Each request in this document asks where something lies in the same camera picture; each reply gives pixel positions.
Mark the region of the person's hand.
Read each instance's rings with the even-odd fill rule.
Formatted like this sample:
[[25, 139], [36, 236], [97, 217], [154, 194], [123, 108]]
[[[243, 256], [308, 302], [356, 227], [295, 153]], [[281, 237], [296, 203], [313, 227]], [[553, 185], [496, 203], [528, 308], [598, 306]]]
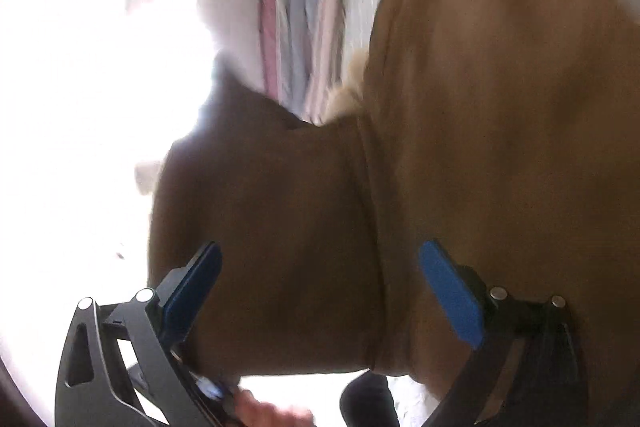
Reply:
[[260, 402], [254, 395], [242, 389], [234, 396], [235, 414], [247, 427], [312, 427], [311, 411], [280, 409], [267, 402]]

